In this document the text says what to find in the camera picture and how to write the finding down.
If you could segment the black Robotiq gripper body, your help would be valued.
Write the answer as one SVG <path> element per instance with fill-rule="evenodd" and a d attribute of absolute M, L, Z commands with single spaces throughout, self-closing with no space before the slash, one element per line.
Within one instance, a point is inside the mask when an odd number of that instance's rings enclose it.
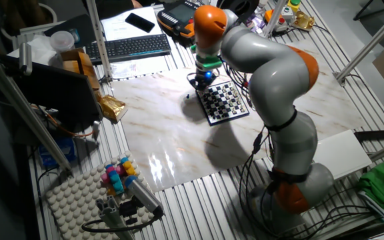
<path fill-rule="evenodd" d="M 216 74 L 212 70 L 210 71 L 202 71 L 197 69 L 195 73 L 193 73 L 194 78 L 190 80 L 190 84 L 192 86 L 209 86 L 216 79 Z"/>

